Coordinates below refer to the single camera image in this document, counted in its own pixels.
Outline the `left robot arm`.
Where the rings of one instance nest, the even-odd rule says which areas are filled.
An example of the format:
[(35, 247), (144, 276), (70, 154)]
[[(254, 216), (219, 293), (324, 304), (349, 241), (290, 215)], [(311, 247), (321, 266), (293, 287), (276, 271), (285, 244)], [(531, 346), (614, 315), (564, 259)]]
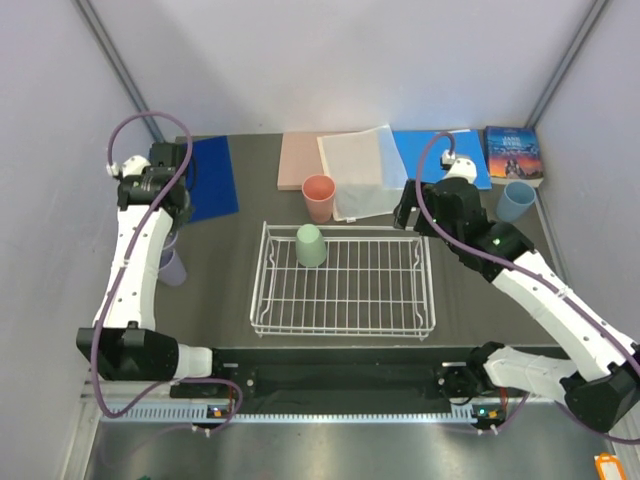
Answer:
[(155, 321), (162, 255), (193, 211), (179, 170), (186, 153), (185, 145), (156, 142), (148, 156), (133, 156), (119, 168), (117, 243), (108, 288), (92, 326), (79, 329), (76, 345), (98, 379), (192, 378), (197, 390), (212, 397), (227, 382), (213, 351), (157, 332)]

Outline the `blue cup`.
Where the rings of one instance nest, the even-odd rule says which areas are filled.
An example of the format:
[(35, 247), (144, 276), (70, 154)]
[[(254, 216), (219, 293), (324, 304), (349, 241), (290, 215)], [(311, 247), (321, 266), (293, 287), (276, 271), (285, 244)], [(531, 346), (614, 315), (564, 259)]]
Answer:
[(535, 189), (524, 182), (512, 182), (506, 185), (496, 207), (500, 221), (514, 222), (522, 217), (535, 203)]

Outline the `small purple cup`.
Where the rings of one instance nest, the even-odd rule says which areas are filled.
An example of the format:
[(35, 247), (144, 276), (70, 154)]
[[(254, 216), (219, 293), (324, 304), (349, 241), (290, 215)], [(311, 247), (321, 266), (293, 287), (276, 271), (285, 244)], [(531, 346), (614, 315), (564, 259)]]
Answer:
[(173, 250), (175, 248), (175, 244), (177, 242), (178, 236), (179, 236), (178, 232), (170, 233), (165, 239), (165, 242), (164, 242), (164, 245), (163, 245), (163, 249), (164, 250)]

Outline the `large purple cup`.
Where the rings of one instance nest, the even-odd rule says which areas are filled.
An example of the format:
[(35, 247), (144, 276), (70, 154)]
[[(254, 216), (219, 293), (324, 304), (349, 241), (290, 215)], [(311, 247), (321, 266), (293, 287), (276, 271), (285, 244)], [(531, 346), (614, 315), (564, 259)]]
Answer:
[(161, 254), (158, 269), (158, 280), (165, 285), (177, 287), (187, 278), (186, 269), (175, 249), (165, 250)]

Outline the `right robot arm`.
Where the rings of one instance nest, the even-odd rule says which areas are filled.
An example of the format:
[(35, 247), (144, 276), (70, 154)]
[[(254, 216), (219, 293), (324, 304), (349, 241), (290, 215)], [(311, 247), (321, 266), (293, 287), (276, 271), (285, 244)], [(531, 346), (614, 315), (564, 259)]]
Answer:
[(499, 387), (558, 402), (583, 425), (609, 432), (639, 401), (639, 344), (600, 318), (564, 284), (514, 225), (488, 218), (478, 189), (452, 177), (406, 182), (394, 226), (440, 238), (468, 269), (518, 303), (562, 347), (565, 359), (498, 342), (473, 349), (467, 384), (487, 396)]

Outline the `green cup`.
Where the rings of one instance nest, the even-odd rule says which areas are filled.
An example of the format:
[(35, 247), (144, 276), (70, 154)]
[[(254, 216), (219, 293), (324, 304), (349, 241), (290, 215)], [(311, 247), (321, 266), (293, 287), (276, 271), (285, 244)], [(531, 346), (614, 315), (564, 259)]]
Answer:
[(327, 258), (327, 249), (320, 229), (313, 224), (304, 224), (296, 232), (296, 258), (306, 268), (316, 268)]

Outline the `pink cup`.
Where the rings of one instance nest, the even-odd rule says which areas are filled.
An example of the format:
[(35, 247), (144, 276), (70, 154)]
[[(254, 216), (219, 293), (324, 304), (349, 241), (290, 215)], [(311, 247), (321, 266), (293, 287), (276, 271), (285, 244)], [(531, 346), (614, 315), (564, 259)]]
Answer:
[(333, 214), (336, 186), (326, 175), (312, 175), (302, 185), (302, 194), (311, 219), (316, 223), (328, 222)]

